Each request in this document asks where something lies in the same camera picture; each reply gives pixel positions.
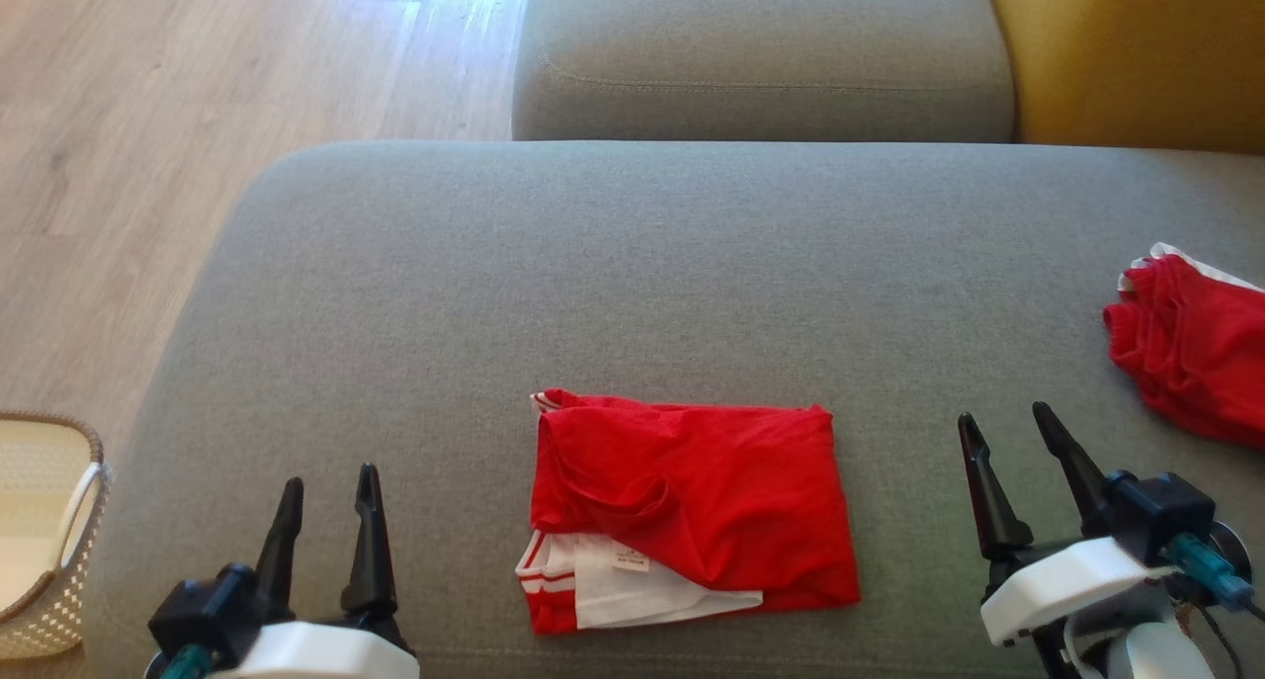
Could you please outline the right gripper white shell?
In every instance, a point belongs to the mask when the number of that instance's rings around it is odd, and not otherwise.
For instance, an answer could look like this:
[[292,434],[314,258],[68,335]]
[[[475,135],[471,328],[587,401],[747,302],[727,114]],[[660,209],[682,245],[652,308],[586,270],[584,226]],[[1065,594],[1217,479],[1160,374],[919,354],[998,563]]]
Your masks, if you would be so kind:
[[[1085,539],[1111,535],[1106,475],[1052,408],[1032,417],[1058,459]],[[980,556],[998,561],[1034,542],[997,477],[972,413],[958,419]],[[1179,625],[1163,580],[1175,566],[1146,566],[1112,539],[1082,541],[1015,572],[980,606],[992,644],[1030,639],[1049,676],[1176,678]]]

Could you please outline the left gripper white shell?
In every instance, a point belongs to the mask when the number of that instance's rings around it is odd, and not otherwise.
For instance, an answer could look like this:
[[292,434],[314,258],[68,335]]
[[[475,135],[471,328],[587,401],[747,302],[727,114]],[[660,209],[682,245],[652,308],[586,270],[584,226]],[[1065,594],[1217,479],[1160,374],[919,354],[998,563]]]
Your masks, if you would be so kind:
[[295,545],[304,518],[304,480],[286,480],[256,561],[262,628],[244,658],[213,678],[420,678],[420,663],[398,633],[398,609],[379,470],[362,464],[354,494],[361,517],[343,615],[331,625],[286,620],[291,609]]

